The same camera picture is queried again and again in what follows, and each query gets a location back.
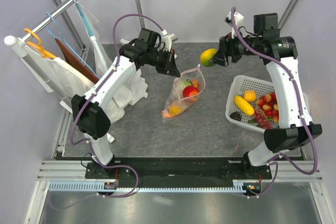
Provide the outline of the orange citrus fruit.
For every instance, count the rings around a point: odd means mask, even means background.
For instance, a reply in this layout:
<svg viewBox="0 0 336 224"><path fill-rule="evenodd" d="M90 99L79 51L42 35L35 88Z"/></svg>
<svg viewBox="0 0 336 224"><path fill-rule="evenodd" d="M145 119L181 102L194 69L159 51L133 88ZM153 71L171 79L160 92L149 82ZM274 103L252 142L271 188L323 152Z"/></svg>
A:
<svg viewBox="0 0 336 224"><path fill-rule="evenodd" d="M176 116L176 115L181 114L183 112L183 109L178 105L172 105L171 104L168 112L169 112L170 116Z"/></svg>

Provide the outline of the red apple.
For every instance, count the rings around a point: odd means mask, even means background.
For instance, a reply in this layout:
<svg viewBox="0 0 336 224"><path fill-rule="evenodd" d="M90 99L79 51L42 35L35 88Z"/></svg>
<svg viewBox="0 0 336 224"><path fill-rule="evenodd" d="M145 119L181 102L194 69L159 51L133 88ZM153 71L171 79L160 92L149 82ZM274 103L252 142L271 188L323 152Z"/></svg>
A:
<svg viewBox="0 0 336 224"><path fill-rule="evenodd" d="M197 95L199 92L200 91L197 87L188 86L183 90L182 95L183 95L183 98L188 98L188 97L192 97L194 95Z"/></svg>

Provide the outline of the green-yellow mango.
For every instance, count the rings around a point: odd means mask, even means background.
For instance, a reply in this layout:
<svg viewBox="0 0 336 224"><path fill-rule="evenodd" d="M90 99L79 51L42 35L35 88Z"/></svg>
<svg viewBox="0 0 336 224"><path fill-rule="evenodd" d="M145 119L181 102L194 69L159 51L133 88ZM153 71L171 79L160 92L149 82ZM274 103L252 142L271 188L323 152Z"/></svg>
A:
<svg viewBox="0 0 336 224"><path fill-rule="evenodd" d="M212 67L214 65L212 63L212 58L215 56L216 53L217 53L217 49L215 48L205 50L204 52L201 53L200 63L204 67Z"/></svg>

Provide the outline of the clear pink-dotted zip bag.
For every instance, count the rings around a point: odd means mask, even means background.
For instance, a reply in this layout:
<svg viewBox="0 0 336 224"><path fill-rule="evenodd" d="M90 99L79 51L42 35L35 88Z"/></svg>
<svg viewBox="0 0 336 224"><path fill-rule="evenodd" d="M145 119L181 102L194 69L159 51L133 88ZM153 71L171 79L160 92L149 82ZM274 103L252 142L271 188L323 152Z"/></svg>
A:
<svg viewBox="0 0 336 224"><path fill-rule="evenodd" d="M179 78L174 79L170 95L164 104L163 121L177 117L193 106L199 100L205 86L200 64L182 72Z"/></svg>

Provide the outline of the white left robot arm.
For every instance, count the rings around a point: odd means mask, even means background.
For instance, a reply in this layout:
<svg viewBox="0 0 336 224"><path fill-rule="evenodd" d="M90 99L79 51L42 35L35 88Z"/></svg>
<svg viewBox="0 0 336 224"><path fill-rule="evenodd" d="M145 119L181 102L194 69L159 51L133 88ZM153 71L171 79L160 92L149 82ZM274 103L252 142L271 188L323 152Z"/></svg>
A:
<svg viewBox="0 0 336 224"><path fill-rule="evenodd" d="M74 95L71 107L74 127L85 135L94 160L99 163L97 173L111 178L115 165L111 163L113 153L109 147L107 133L111 121L107 116L108 105L121 86L143 65L154 66L157 73L180 77L175 63L172 43L176 34L166 30L159 33L142 28L138 38L124 44L118 50L112 66L101 79L84 95Z"/></svg>

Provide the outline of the green cabbage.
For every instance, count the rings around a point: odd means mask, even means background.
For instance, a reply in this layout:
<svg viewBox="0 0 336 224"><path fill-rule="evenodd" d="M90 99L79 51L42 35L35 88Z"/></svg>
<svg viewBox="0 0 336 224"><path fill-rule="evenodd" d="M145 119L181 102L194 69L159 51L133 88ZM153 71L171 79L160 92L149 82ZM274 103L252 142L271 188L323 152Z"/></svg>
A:
<svg viewBox="0 0 336 224"><path fill-rule="evenodd" d="M191 82L188 79L178 79L175 82L175 87L178 91L183 91L186 87L191 86Z"/></svg>

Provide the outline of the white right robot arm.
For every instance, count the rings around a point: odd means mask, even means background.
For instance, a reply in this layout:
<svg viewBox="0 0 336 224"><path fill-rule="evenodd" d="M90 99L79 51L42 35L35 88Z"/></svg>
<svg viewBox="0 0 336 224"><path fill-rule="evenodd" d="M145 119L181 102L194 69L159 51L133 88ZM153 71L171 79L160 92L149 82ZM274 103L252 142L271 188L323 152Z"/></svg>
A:
<svg viewBox="0 0 336 224"><path fill-rule="evenodd" d="M218 50L209 63L228 66L242 56L259 56L271 77L279 108L279 126L264 131L264 140L247 153L247 162L240 166L248 179L259 173L259 166L286 157L285 153L311 144L317 155L314 139L322 134L321 124L315 124L305 104L298 74L298 53L292 37L282 37L276 13L254 16L253 35L243 37L239 28L244 17L232 9L225 19L231 25L230 34L221 37Z"/></svg>

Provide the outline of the orange carrot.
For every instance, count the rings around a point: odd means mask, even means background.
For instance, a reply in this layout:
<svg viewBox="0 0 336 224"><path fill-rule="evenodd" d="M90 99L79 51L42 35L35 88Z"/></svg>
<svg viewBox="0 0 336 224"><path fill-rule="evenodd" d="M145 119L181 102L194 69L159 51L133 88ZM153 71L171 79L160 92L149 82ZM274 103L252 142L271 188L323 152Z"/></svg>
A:
<svg viewBox="0 0 336 224"><path fill-rule="evenodd" d="M192 86L199 88L199 82L195 79L193 80L189 80L192 84ZM183 109L183 112L188 109L189 107L191 107L194 103L196 103L199 99L199 93L197 95L194 95L192 97L188 97L188 98L183 98L182 95L183 91L178 91L175 87L175 83L174 86L171 90L171 93L165 103L165 107L162 111L162 115L164 119L170 119L173 118L175 116L170 116L169 115L169 107L170 105L178 105Z"/></svg>

